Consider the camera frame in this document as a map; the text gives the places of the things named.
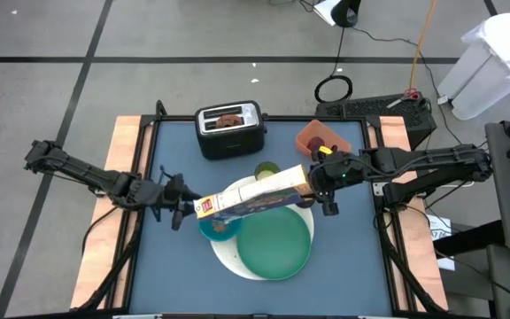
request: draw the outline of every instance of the orange container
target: orange container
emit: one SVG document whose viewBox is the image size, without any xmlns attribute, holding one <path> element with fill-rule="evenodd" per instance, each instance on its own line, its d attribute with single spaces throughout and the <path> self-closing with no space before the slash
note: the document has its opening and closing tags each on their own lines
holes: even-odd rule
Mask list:
<svg viewBox="0 0 510 319">
<path fill-rule="evenodd" d="M 308 157 L 312 154 L 312 150 L 308 147 L 311 146 L 313 149 L 318 149 L 321 144 L 329 149 L 337 145 L 337 150 L 342 152 L 352 151 L 352 146 L 349 143 L 345 142 L 341 136 L 318 120 L 310 121 L 310 123 L 298 133 L 296 144 L 297 148 Z"/>
</svg>

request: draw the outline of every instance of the green plate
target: green plate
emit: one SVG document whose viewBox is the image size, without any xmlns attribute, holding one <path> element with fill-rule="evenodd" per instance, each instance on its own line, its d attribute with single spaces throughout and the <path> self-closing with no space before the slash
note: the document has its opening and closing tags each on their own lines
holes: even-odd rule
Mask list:
<svg viewBox="0 0 510 319">
<path fill-rule="evenodd" d="M 269 280 L 296 275 L 310 255 L 310 231 L 295 211 L 279 207 L 243 219 L 237 251 L 245 267 Z"/>
</svg>

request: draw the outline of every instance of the trash can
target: trash can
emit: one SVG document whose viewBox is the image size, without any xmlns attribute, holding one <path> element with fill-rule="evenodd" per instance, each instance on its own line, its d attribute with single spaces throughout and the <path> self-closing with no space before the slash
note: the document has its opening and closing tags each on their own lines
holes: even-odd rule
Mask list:
<svg viewBox="0 0 510 319">
<path fill-rule="evenodd" d="M 510 13 L 493 16 L 461 37 L 469 47 L 438 86 L 459 120 L 479 115 L 510 93 Z"/>
</svg>

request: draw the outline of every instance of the concrete floor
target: concrete floor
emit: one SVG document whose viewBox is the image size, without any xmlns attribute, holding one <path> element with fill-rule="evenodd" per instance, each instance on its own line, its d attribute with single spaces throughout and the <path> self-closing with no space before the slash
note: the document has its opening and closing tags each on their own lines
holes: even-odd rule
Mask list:
<svg viewBox="0 0 510 319">
<path fill-rule="evenodd" d="M 510 12 L 510 0 L 493 3 L 498 12 Z M 0 57 L 84 57 L 104 4 L 105 0 L 0 0 Z M 360 8 L 358 27 L 381 38 L 417 41 L 428 8 L 428 0 L 367 0 Z M 460 36 L 488 17 L 484 0 L 438 2 L 424 55 L 459 57 L 465 50 Z M 274 7 L 265 0 L 115 0 L 98 39 L 97 57 L 291 58 L 285 63 L 256 66 L 250 61 L 202 60 L 92 64 L 77 104 L 70 100 L 84 69 L 83 58 L 76 60 L 79 63 L 3 63 L 0 59 L 0 294 L 13 258 L 24 261 L 13 267 L 19 271 L 16 284 L 14 280 L 7 283 L 11 289 L 6 292 L 12 294 L 9 302 L 0 299 L 0 314 L 62 312 L 70 305 L 81 260 L 81 238 L 95 203 L 92 196 L 79 185 L 53 180 L 31 244 L 28 250 L 17 252 L 42 180 L 21 169 L 23 157 L 32 140 L 57 138 L 69 105 L 70 110 L 77 107 L 65 149 L 98 166 L 105 162 L 116 116 L 152 113 L 158 98 L 171 114 L 190 114 L 201 106 L 240 99 L 254 99 L 271 114 L 312 114 L 314 86 L 329 75 L 333 65 L 303 63 L 295 57 L 335 56 L 339 35 L 339 28 L 329 27 L 298 4 Z M 378 43 L 348 30 L 342 56 L 412 57 L 413 51 L 414 47 L 405 43 Z M 357 58 L 339 66 L 353 80 L 353 97 L 396 94 L 406 88 L 410 64 L 364 62 Z M 430 67 L 439 83 L 452 65 Z M 436 101 L 423 66 L 418 68 L 416 82 L 426 97 Z M 337 89 L 341 88 L 331 84 L 326 93 L 335 97 Z M 434 104 L 438 129 L 430 147 L 456 144 Z M 510 95 L 471 121 L 455 120 L 448 106 L 444 115 L 462 142 L 479 144 L 484 140 L 485 123 L 510 120 Z M 492 180 L 458 191 L 434 208 L 454 222 L 468 225 L 498 219 Z"/>
</svg>

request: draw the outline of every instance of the wooden table edge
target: wooden table edge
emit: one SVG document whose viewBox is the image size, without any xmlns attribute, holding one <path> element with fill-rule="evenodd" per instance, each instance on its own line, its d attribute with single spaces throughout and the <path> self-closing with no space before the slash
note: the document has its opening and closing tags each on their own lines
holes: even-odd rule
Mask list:
<svg viewBox="0 0 510 319">
<path fill-rule="evenodd" d="M 115 128 L 112 133 L 112 141 L 105 161 L 105 169 L 116 169 L 119 171 L 129 171 L 134 154 L 139 132 L 141 116 L 119 116 L 115 122 Z M 410 151 L 410 144 L 406 134 L 405 123 L 401 117 L 381 117 L 381 131 L 385 146 L 399 147 Z M 145 128 L 145 138 L 141 159 L 139 162 L 139 172 L 145 170 L 146 158 L 148 156 L 149 144 L 151 140 L 151 125 Z M 369 130 L 369 138 L 372 147 L 376 146 L 375 132 Z M 411 172 L 402 175 L 396 182 L 406 182 L 416 178 L 416 173 Z M 409 206 L 424 212 L 422 201 L 415 198 Z M 111 207 L 111 201 L 108 198 L 98 198 L 92 222 L 102 216 Z M 401 232 L 405 242 L 406 258 L 409 268 L 413 271 L 422 287 L 432 296 L 434 301 L 443 308 L 447 308 L 447 301 L 444 294 L 442 279 L 437 266 L 436 255 L 430 235 L 429 226 L 426 219 L 419 212 L 413 209 L 407 209 L 399 214 L 401 223 Z M 88 236 L 86 252 L 84 253 L 81 266 L 74 287 L 71 307 L 78 307 L 85 302 L 94 290 L 101 284 L 103 278 L 112 267 L 113 252 L 117 243 L 120 230 L 121 214 L 109 216 Z M 132 232 L 135 223 L 135 214 L 132 214 L 129 221 L 128 237 Z M 392 238 L 392 226 L 389 229 Z M 116 294 L 113 299 L 114 307 L 122 306 L 122 299 L 125 291 L 125 282 L 127 279 L 127 268 L 124 267 L 118 278 Z M 401 310 L 407 310 L 406 294 L 403 278 L 398 269 L 393 264 L 393 275 L 397 287 L 398 305 Z M 422 311 L 421 304 L 416 300 L 417 308 Z"/>
</svg>

